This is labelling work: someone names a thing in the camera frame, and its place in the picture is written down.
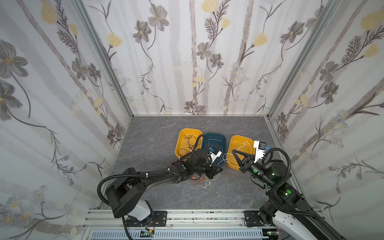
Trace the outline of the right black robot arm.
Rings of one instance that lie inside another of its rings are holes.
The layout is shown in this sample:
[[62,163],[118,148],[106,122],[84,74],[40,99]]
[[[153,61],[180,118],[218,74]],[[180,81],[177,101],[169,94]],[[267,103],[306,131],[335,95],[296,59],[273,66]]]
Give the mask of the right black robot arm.
[[251,173],[252,179],[259,180],[258,186],[267,190],[269,197],[260,208],[257,220],[252,224],[245,222],[248,227],[273,224],[297,240],[345,239],[316,213],[303,194],[289,184],[292,163],[284,150],[272,148],[261,159],[238,150],[233,150],[232,154],[239,170]]

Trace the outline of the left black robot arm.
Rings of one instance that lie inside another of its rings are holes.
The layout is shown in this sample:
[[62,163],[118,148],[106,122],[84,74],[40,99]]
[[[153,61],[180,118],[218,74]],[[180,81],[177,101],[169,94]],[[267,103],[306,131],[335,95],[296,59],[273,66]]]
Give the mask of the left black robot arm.
[[159,185],[182,183],[191,179],[194,174],[204,175],[212,180],[223,171],[223,168],[214,163],[210,150],[197,148],[201,138],[206,136],[199,135],[189,153],[163,170],[138,172],[135,168],[128,168],[122,174],[108,176],[99,182],[99,199],[111,207],[116,219],[122,219],[129,240],[132,236],[128,232],[126,216],[135,218],[141,227],[155,222],[155,212],[151,205],[148,201],[141,200],[146,190]]

